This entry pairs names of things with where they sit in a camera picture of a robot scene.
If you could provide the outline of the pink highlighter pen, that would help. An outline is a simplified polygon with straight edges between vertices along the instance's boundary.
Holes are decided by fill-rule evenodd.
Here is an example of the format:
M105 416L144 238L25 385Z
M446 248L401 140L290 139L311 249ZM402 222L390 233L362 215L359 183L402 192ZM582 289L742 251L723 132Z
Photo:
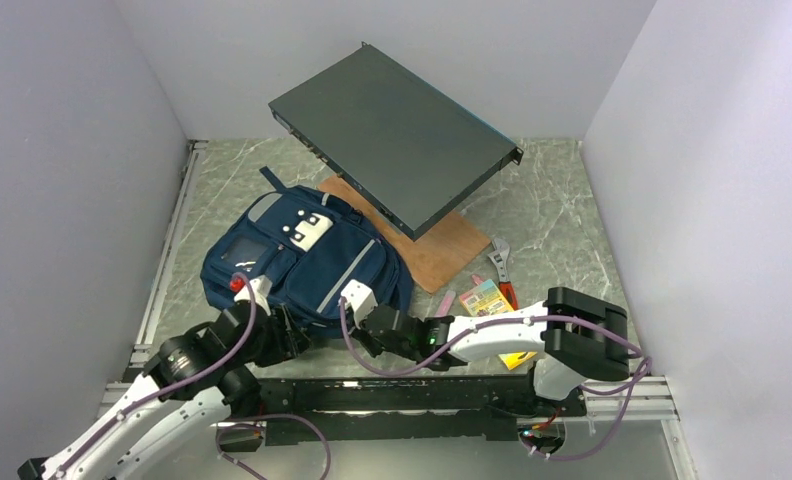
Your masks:
M449 314L453 304L454 304L456 296L457 296L457 294L456 294L456 292L454 290L447 290L445 292L442 300L440 301L440 303L438 305L438 308L435 311L434 316L436 318L447 316Z

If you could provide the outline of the navy blue student backpack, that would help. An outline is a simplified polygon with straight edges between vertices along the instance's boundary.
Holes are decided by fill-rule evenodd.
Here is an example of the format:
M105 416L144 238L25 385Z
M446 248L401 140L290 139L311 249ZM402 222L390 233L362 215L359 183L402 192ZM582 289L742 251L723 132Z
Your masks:
M244 286L236 272L265 276L272 307L317 337L340 335L338 302L352 280L380 304L409 308L414 288L406 262L359 210L343 199L302 185L286 186L263 167L273 191L258 197L208 250L200 272L205 298L229 308Z

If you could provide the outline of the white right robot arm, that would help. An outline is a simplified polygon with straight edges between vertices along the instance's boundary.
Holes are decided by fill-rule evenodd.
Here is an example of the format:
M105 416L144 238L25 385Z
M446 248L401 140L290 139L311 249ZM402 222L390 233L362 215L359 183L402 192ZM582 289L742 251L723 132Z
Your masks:
M412 361L404 375L501 354L538 354L522 391L536 415L550 413L587 380L627 380L630 361L642 355L628 339L622 307L566 287L551 288L544 301L513 312L416 318L379 304L369 287L351 281L339 313L346 342L357 340L372 357L391 353Z

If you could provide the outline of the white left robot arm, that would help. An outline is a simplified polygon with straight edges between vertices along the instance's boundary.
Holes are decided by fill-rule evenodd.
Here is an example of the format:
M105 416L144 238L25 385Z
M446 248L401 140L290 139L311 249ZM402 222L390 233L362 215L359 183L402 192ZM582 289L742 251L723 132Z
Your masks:
M308 336L279 307L239 301L216 320L164 341L120 399L51 457L31 458L21 479L139 479L209 424L244 420L262 408L249 364L298 357Z

